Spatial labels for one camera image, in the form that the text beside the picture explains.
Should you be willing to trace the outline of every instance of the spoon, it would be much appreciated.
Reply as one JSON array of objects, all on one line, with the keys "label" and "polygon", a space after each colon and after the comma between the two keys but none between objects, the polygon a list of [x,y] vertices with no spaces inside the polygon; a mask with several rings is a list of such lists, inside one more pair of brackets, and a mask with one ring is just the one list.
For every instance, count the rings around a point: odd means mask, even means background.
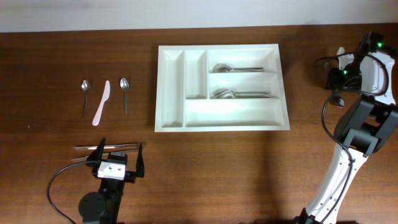
[{"label": "spoon", "polygon": [[120,87],[124,90],[124,112],[127,114],[127,106],[129,103],[129,97],[127,95],[127,90],[129,89],[129,82],[125,78],[120,80]]},{"label": "spoon", "polygon": [[83,105],[83,114],[81,115],[81,117],[84,119],[86,116],[87,94],[88,90],[90,90],[90,84],[87,80],[83,81],[83,83],[81,84],[81,89],[83,89],[83,91],[85,92],[85,104]]},{"label": "spoon", "polygon": [[221,90],[215,93],[212,99],[225,99],[225,98],[271,98],[271,94],[265,91],[232,91],[232,90]]},{"label": "spoon", "polygon": [[223,73],[223,72],[264,72],[264,68],[231,68],[225,63],[218,63],[213,67],[213,73]]}]

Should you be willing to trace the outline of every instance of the black cable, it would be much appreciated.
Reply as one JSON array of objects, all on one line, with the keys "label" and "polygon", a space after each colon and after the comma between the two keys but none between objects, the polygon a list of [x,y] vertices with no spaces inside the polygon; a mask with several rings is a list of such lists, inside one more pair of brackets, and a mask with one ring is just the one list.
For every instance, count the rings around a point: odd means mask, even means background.
[{"label": "black cable", "polygon": [[[333,60],[333,59],[336,59],[336,58],[338,58],[338,57],[340,57],[340,56],[344,56],[344,55],[348,55],[348,54],[352,54],[352,53],[344,53],[344,54],[340,54],[340,55],[337,55],[337,56],[326,57],[326,58],[320,58],[320,59],[316,60],[315,62],[318,62],[318,61],[320,61],[320,60],[326,60],[326,59],[328,59],[326,62],[329,62],[330,60]],[[373,60],[375,60],[375,61],[381,66],[381,68],[382,68],[382,70],[383,70],[383,74],[384,74],[384,80],[385,80],[385,83],[386,83],[386,87],[385,87],[385,89],[384,89],[383,91],[381,91],[380,93],[368,93],[368,92],[361,91],[361,90],[351,90],[351,89],[339,90],[339,91],[336,91],[336,92],[332,93],[332,94],[329,96],[329,98],[326,100],[325,104],[323,105],[323,108],[322,108],[322,127],[323,127],[323,129],[325,130],[325,132],[329,135],[329,137],[332,138],[332,140],[334,140],[339,146],[341,146],[341,148],[342,148],[344,151],[346,151],[346,153],[347,153],[347,155],[348,155],[348,157],[349,157],[349,161],[350,161],[351,165],[350,165],[350,167],[349,167],[347,179],[346,179],[346,181],[345,181],[345,183],[344,183],[344,186],[343,186],[343,189],[341,190],[341,193],[339,194],[339,196],[338,196],[338,198],[337,198],[335,204],[331,207],[331,209],[329,210],[329,212],[326,214],[326,216],[325,216],[325,217],[323,218],[323,220],[320,222],[321,224],[323,224],[323,222],[330,216],[330,214],[333,212],[333,210],[336,208],[336,206],[337,206],[338,203],[340,202],[340,200],[341,200],[341,198],[342,198],[342,196],[343,196],[343,192],[344,192],[344,191],[346,190],[346,188],[347,188],[348,180],[349,180],[349,178],[351,177],[351,174],[352,174],[352,172],[353,172],[353,167],[354,167],[354,165],[353,165],[354,160],[353,160],[353,156],[351,155],[351,153],[350,153],[349,150],[348,150],[349,147],[343,145],[343,143],[341,143],[337,138],[335,138],[335,137],[331,134],[331,132],[328,130],[328,128],[326,127],[326,124],[325,124],[325,111],[326,111],[326,107],[327,107],[329,101],[330,101],[334,96],[338,95],[339,93],[359,93],[359,94],[364,94],[364,95],[368,95],[368,96],[382,96],[382,95],[384,95],[384,94],[387,93],[387,89],[388,89],[388,86],[389,86],[389,76],[388,76],[388,71],[387,71],[386,66],[385,66],[378,58],[376,58],[376,57],[373,56],[373,55],[364,54],[364,56],[372,58]]]},{"label": "black cable", "polygon": [[63,218],[66,218],[66,219],[67,219],[70,223],[72,223],[72,224],[76,224],[76,223],[75,223],[71,218],[69,218],[66,214],[62,213],[62,212],[57,208],[57,206],[55,206],[54,203],[52,202],[52,200],[51,200],[51,198],[50,198],[50,187],[51,187],[51,184],[52,184],[52,182],[54,181],[54,179],[55,179],[58,175],[60,175],[63,171],[65,171],[65,170],[67,170],[67,169],[69,169],[69,168],[71,168],[71,167],[74,167],[74,166],[77,166],[77,165],[82,165],[82,164],[96,164],[96,163],[100,163],[100,162],[101,162],[101,161],[83,161],[83,162],[77,162],[77,163],[74,163],[74,164],[70,164],[69,166],[66,166],[66,167],[62,168],[62,169],[59,170],[56,174],[54,174],[54,176],[50,179],[49,184],[47,185],[47,199],[49,200],[49,203],[50,203],[51,207],[54,208],[54,210],[55,210],[58,214],[60,214]]},{"label": "black cable", "polygon": [[344,84],[341,86],[341,88],[343,89],[349,82],[353,81],[354,79],[357,79],[358,77],[351,77],[349,79],[347,79],[347,81],[344,82]]},{"label": "black cable", "polygon": [[[349,54],[354,54],[354,53],[353,52],[347,52],[347,53],[342,53],[342,54],[339,54],[339,55],[334,55],[334,56],[331,56],[331,57],[318,58],[318,59],[316,59],[316,61],[313,62],[313,66],[319,67],[320,65],[323,65],[324,63],[330,62],[331,60],[335,60],[335,59],[338,59],[341,56],[349,55]],[[321,60],[326,60],[326,61],[324,61],[323,63],[318,63],[317,64],[317,62],[319,62]]]}]

